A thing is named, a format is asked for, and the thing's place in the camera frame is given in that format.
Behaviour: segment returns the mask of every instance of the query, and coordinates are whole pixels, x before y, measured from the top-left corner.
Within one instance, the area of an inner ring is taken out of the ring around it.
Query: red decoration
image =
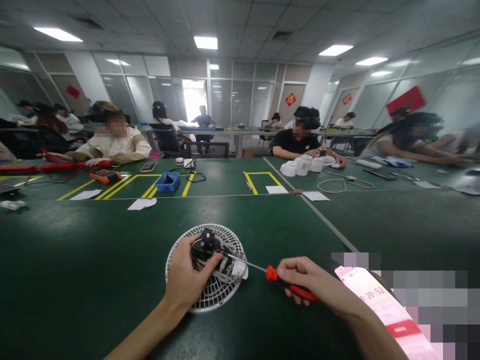
[[[418,86],[412,87],[403,95],[400,95],[392,102],[386,105],[386,109],[389,114],[400,108],[407,108],[410,111],[415,111],[427,105],[422,93]]]
[[[345,95],[345,97],[341,100],[341,102],[343,103],[343,106],[347,105],[351,101],[352,101],[352,95],[350,93]]]
[[[78,91],[76,88],[74,88],[70,84],[68,84],[68,86],[66,87],[66,92],[70,94],[75,100],[78,100],[80,96],[80,91]]]
[[[297,98],[295,97],[294,93],[292,92],[290,95],[288,95],[286,97],[285,101],[286,101],[286,104],[288,106],[292,106],[292,104],[297,101]]]

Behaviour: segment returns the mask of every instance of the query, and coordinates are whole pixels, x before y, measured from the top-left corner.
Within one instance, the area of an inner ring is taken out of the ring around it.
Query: screwdriver
[[[300,286],[300,285],[293,285],[289,282],[286,282],[286,281],[282,280],[277,273],[277,269],[275,269],[271,265],[268,265],[268,267],[266,269],[264,269],[263,267],[254,265],[254,264],[252,264],[248,261],[242,260],[241,258],[238,258],[236,256],[233,256],[233,255],[230,255],[230,254],[225,254],[225,255],[229,256],[232,259],[238,260],[238,261],[240,261],[244,264],[247,264],[250,267],[253,267],[253,268],[256,268],[258,270],[261,270],[261,271],[265,272],[267,281],[276,282],[280,286],[283,286],[284,288],[289,289],[292,293],[298,295],[299,297],[301,297],[305,300],[308,300],[308,301],[311,301],[311,302],[319,302],[320,301],[320,299],[318,297],[316,297],[306,287]]]

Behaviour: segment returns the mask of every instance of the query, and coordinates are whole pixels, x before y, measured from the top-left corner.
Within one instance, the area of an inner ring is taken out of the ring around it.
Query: ceiling
[[[90,17],[104,30],[72,17]],[[336,63],[338,77],[364,70],[355,63],[369,57],[399,58],[478,31],[478,19],[478,0],[2,0],[0,45]],[[84,42],[62,42],[34,26],[61,28]],[[276,31],[296,35],[271,40]],[[197,49],[193,35],[217,36],[218,50]],[[354,48],[318,56],[333,44]]]

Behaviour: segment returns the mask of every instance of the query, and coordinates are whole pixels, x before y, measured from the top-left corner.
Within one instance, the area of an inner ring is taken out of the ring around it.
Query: paper
[[[470,195],[480,195],[480,192],[471,186],[454,187],[453,190]]]
[[[78,195],[75,195],[70,200],[86,200],[93,198],[94,196],[100,194],[102,190],[90,190],[90,191],[82,191]]]
[[[157,199],[137,199],[127,210],[142,210],[157,203]]]
[[[283,186],[265,186],[269,194],[288,194],[286,188]]]
[[[413,183],[424,189],[440,189],[441,188],[441,186],[434,185],[432,183],[429,183],[428,181],[414,181]]]
[[[305,195],[310,201],[330,201],[328,197],[319,191],[304,191],[303,195]]]

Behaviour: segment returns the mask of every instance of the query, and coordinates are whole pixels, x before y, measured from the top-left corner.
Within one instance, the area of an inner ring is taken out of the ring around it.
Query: red screwdriver handle
[[[279,274],[277,273],[277,269],[268,265],[266,268],[266,279],[267,281],[273,281],[277,284],[283,286],[286,289],[289,289],[292,293],[297,294],[299,297],[311,301],[311,302],[319,302],[320,299],[316,297],[309,289],[304,286],[300,285],[293,285],[289,282],[286,282],[279,278]]]

